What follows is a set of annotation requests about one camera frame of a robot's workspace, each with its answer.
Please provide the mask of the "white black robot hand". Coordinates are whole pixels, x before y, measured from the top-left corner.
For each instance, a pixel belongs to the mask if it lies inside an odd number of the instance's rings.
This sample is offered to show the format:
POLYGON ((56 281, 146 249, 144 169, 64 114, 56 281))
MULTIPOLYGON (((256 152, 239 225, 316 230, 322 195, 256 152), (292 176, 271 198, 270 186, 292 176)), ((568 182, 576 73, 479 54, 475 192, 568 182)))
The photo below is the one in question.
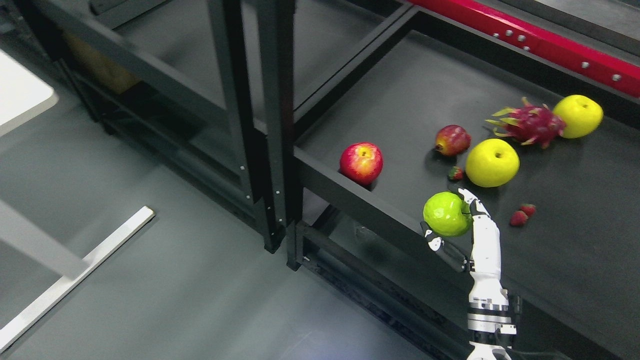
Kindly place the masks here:
POLYGON ((497 224, 482 201, 470 190, 457 184, 448 185, 448 190, 458 196, 470 208, 472 218, 471 255, 467 257, 454 244, 435 232, 427 222, 421 221, 423 237, 435 255, 457 272, 475 272, 485 278, 501 278, 501 242, 497 224))

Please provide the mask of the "white robot forearm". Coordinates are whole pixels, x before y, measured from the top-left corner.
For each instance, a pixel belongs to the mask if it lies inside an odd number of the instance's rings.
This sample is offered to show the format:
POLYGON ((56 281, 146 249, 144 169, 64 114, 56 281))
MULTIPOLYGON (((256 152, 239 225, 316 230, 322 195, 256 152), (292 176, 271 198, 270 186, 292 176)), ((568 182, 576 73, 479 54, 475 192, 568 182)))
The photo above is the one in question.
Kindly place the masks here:
POLYGON ((467 328, 473 347, 468 360, 510 360, 517 327, 509 315, 508 292, 500 276, 470 272, 473 287, 468 295, 467 328))

